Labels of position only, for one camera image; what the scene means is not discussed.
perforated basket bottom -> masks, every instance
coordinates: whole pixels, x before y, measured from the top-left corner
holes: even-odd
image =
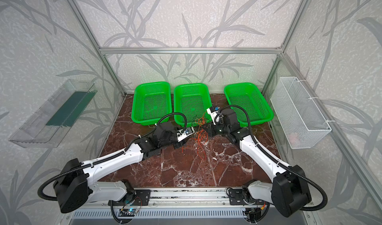
[[[238,97],[230,97],[230,101],[232,105],[238,105],[246,110],[248,113],[249,119],[251,121],[258,121],[263,119],[264,117],[261,117],[259,113],[257,113],[255,107],[253,106],[253,103],[251,102],[251,99],[248,95],[241,95]],[[238,117],[238,120],[241,122],[247,122],[247,117],[245,116],[244,112],[241,111],[239,108],[233,108],[233,110],[236,112],[236,115]]]
[[[167,114],[167,100],[165,94],[148,95],[143,101],[143,113],[137,108],[138,120],[161,118]]]
[[[194,95],[181,98],[182,113],[187,118],[187,123],[194,121],[196,118],[201,118],[204,114],[203,98],[200,95]]]

robotic arm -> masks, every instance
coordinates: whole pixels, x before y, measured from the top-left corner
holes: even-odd
[[[228,107],[220,110],[208,108],[207,113],[211,115],[213,122],[205,124],[204,128],[211,137],[218,134],[227,137],[232,144],[248,154],[272,181],[272,183],[250,181],[243,185],[242,194],[246,203],[254,203],[256,199],[267,201],[274,204],[285,217],[289,217],[299,209],[306,208],[312,211],[323,208],[327,203],[325,192],[307,179],[298,165],[291,167],[280,160],[253,136],[250,129],[240,127],[235,111]],[[124,149],[82,163],[78,159],[69,161],[59,175],[40,186],[38,195],[46,200],[58,201],[62,213],[74,211],[85,203],[95,201],[130,201],[134,197],[134,189],[128,181],[98,182],[98,180],[122,167],[160,154],[161,149],[166,146],[180,148],[195,133],[193,127],[184,126],[183,129],[179,129],[171,122],[160,123],[165,117],[159,120],[153,131],[136,138]],[[52,182],[57,197],[43,193],[46,185]],[[308,183],[313,183],[314,187],[323,192],[323,201],[318,206],[303,207],[311,202]]]

marble surface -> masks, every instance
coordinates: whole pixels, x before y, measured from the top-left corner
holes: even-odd
[[[213,106],[228,105],[224,94],[211,94],[211,101]],[[127,95],[102,156],[124,148],[153,127],[132,122],[132,103],[133,95]],[[252,129],[257,139],[279,156],[268,123],[252,126]],[[234,187],[252,179],[270,182],[260,166],[225,137],[215,136],[203,148],[206,155],[200,150],[200,157],[195,141],[190,139],[183,150],[166,147],[160,155],[126,166],[101,181],[129,180],[133,187]]]

green basket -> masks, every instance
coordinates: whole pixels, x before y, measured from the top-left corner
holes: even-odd
[[[179,85],[174,89],[174,112],[181,112],[187,118],[187,127],[195,126],[195,119],[205,113],[207,122],[212,121],[207,114],[207,108],[212,106],[208,87],[203,83]],[[174,116],[175,122],[184,126],[184,119],[180,115]]]
[[[172,112],[171,91],[168,82],[152,82],[136,87],[131,119],[143,126],[155,124]]]
[[[273,111],[255,84],[249,82],[230,84],[224,88],[224,94],[230,105],[240,106],[247,111],[251,126],[273,119]],[[232,109],[236,112],[240,126],[248,126],[244,112],[239,108]]]

brown marble floor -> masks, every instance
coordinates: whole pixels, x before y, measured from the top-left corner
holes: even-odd
[[[224,94],[211,94],[214,107],[228,105]],[[131,120],[133,95],[127,95],[112,132],[102,151],[102,156],[126,147],[139,134],[145,134],[153,126],[142,126]],[[279,156],[268,123],[252,126],[254,135],[272,153]],[[188,147],[174,150],[166,147],[158,156],[126,166],[102,178],[101,181],[127,179],[133,187],[236,187],[251,179],[270,182],[265,172],[228,139],[215,136],[204,145],[204,153],[196,153],[194,140]]]

